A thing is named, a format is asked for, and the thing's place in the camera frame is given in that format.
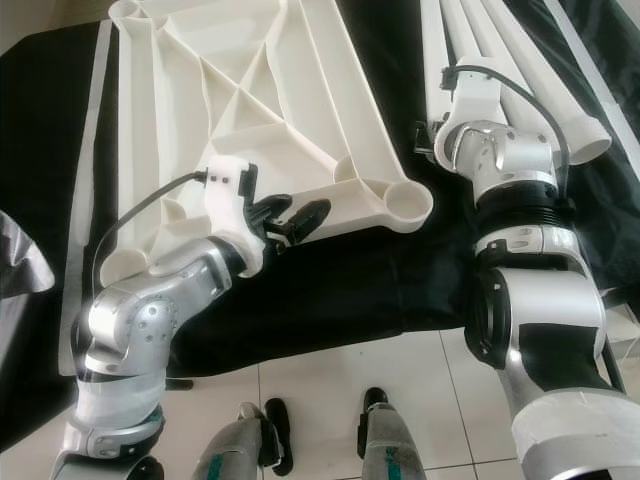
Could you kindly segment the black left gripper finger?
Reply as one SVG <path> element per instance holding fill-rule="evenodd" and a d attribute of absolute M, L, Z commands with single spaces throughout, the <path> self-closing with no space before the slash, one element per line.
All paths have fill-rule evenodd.
<path fill-rule="evenodd" d="M 301 244 L 305 242 L 315 230 L 323 225 L 330 211 L 332 211 L 332 202 L 329 198 L 317 198 L 317 200 L 301 206 L 296 214 L 288 220 L 289 243 Z"/>
<path fill-rule="evenodd" d="M 280 215 L 293 204 L 291 195 L 269 195 L 252 204 L 252 227 L 271 229 L 280 225 Z"/>

